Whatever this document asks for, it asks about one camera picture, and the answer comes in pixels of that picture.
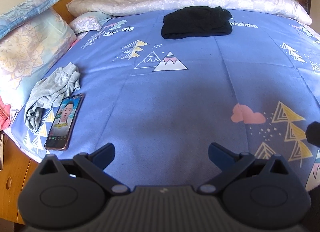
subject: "smartphone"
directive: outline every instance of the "smartphone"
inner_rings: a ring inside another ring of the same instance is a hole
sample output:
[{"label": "smartphone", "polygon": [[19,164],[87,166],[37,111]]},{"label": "smartphone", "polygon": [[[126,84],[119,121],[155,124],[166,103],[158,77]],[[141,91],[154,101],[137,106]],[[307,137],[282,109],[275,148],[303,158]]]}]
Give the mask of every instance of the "smartphone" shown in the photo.
[{"label": "smartphone", "polygon": [[65,97],[62,100],[44,145],[47,150],[65,151],[68,149],[71,132],[82,100],[82,94]]}]

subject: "black folded clothing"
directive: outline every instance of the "black folded clothing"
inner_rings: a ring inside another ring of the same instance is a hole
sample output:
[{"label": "black folded clothing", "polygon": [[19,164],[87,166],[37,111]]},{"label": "black folded clothing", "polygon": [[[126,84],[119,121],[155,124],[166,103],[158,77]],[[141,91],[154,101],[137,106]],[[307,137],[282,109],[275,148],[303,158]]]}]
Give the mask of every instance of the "black folded clothing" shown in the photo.
[{"label": "black folded clothing", "polygon": [[221,7],[191,6],[165,15],[161,35],[164,39],[229,35],[230,18],[230,12]]}]

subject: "yellow floral pillowcase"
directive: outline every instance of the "yellow floral pillowcase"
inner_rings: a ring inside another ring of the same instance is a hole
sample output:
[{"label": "yellow floral pillowcase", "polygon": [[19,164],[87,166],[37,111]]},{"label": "yellow floral pillowcase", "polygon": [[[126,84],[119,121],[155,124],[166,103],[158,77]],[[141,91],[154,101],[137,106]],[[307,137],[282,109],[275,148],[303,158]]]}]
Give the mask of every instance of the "yellow floral pillowcase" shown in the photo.
[{"label": "yellow floral pillowcase", "polygon": [[11,105],[12,118],[75,40],[75,33],[53,9],[0,39],[0,96]]}]

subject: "blue bed sheet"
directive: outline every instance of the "blue bed sheet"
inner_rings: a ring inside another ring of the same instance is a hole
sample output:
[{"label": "blue bed sheet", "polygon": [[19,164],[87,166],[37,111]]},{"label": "blue bed sheet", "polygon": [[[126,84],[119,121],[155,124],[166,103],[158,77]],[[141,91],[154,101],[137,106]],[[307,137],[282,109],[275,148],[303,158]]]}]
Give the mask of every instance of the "blue bed sheet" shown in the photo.
[{"label": "blue bed sheet", "polygon": [[[170,12],[110,20],[48,72],[76,64],[85,95],[69,149],[50,153],[68,159],[110,142],[116,157],[105,171],[129,187],[197,187],[220,172],[208,158],[217,142],[262,159],[280,153],[307,189],[319,184],[320,152],[305,130],[320,121],[320,41],[295,20],[239,10],[230,10],[230,35],[165,40]],[[24,109],[12,124],[34,159],[48,153],[56,111],[44,111],[35,134]]]}]

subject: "ridged black surface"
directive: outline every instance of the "ridged black surface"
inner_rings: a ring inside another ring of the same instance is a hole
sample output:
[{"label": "ridged black surface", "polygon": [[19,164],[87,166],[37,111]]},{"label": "ridged black surface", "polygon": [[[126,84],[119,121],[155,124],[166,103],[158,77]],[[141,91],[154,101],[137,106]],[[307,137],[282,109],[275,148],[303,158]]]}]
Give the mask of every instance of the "ridged black surface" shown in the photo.
[{"label": "ridged black surface", "polygon": [[[26,232],[44,232],[27,228]],[[105,210],[82,227],[66,232],[254,232],[234,220],[211,196],[196,194],[190,186],[137,187],[113,197]],[[300,226],[277,230],[305,232]]]}]

